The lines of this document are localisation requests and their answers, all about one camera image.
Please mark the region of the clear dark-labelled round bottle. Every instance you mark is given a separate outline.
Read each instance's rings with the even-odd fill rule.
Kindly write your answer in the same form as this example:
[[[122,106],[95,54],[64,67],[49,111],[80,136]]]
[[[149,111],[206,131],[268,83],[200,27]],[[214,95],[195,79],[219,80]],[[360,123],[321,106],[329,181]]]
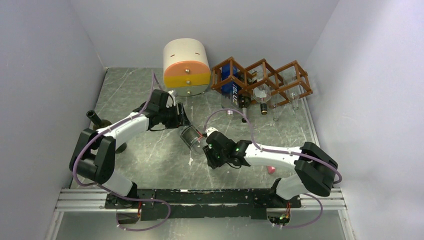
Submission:
[[[206,137],[194,125],[184,125],[178,128],[178,134],[190,152],[196,156],[204,156],[204,147],[208,144]]]

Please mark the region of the blue square glass bottle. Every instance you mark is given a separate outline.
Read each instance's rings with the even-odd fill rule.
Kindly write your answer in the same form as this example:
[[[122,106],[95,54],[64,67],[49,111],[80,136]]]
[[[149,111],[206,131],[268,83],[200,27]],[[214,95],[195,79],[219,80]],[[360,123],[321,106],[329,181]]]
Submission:
[[[233,66],[234,76],[237,77],[237,68]],[[224,81],[230,76],[230,64],[226,64],[221,68],[221,80]],[[233,116],[234,110],[239,110],[239,91],[240,87],[234,81],[230,81],[220,87],[221,90],[221,107],[226,110],[226,114]]]

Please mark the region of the dark labelled wine bottle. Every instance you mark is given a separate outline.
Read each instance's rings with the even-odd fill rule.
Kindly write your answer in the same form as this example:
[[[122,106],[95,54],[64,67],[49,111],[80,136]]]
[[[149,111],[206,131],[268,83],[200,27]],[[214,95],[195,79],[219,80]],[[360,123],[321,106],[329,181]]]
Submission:
[[[245,78],[244,75],[241,73],[238,75],[237,79],[239,79],[241,82],[244,82]],[[239,108],[241,109],[242,113],[247,117],[248,116],[248,107],[251,105],[251,94],[249,92],[244,92],[238,96],[238,104]],[[247,120],[245,117],[241,118],[242,123],[247,123]]]

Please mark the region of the dark green wine bottle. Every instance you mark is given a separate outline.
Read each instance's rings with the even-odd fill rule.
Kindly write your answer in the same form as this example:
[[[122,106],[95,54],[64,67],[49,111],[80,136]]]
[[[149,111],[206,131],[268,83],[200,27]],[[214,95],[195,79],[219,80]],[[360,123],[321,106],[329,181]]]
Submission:
[[[97,113],[94,110],[89,110],[86,112],[86,116],[90,119],[90,121],[93,123],[93,130],[98,130],[101,128],[105,128],[107,126],[112,125],[112,123],[107,119],[101,119]],[[127,148],[127,143],[124,142],[122,145],[120,145],[116,150],[116,154],[123,153]]]

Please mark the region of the clear round glass bottle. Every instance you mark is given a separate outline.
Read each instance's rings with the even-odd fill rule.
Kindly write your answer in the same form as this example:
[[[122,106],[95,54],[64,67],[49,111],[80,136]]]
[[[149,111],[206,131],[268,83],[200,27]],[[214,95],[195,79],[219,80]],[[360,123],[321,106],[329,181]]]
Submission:
[[[284,78],[284,84],[290,85],[297,81],[297,74],[295,67],[289,67],[288,69],[284,70],[283,72],[283,78]],[[297,111],[299,109],[299,98],[300,98],[300,86],[295,85],[294,87],[288,88],[285,91],[286,95],[288,96],[291,107],[294,111]]]

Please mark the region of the clear labelled liquor bottle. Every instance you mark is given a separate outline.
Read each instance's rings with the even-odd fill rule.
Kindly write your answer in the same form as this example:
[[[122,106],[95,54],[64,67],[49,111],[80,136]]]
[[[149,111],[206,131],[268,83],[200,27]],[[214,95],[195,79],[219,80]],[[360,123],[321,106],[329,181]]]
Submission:
[[[258,83],[264,79],[262,66],[257,66],[252,70],[252,83]],[[261,84],[253,89],[253,97],[259,103],[262,115],[268,114],[268,101],[271,99],[271,90],[267,84]]]

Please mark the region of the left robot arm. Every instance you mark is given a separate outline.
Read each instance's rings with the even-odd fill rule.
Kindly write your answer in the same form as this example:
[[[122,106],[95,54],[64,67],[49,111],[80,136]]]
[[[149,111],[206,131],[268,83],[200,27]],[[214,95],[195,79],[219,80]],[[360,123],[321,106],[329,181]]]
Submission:
[[[116,150],[144,132],[154,132],[155,126],[167,129],[183,126],[187,120],[182,103],[176,101],[175,90],[155,89],[149,100],[122,120],[97,130],[84,129],[78,138],[69,169],[74,180],[78,176],[118,194],[118,201],[126,208],[139,200],[137,184],[115,170]]]

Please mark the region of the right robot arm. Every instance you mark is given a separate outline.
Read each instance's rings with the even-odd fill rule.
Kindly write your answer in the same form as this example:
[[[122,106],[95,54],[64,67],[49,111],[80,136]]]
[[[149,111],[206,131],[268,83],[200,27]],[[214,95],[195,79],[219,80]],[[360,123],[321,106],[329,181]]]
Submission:
[[[277,180],[270,202],[282,207],[291,198],[312,193],[328,197],[338,172],[338,163],[313,142],[298,147],[277,147],[251,140],[234,142],[219,131],[207,134],[202,145],[207,164],[216,169],[225,164],[234,167],[270,166],[293,171],[293,175]]]

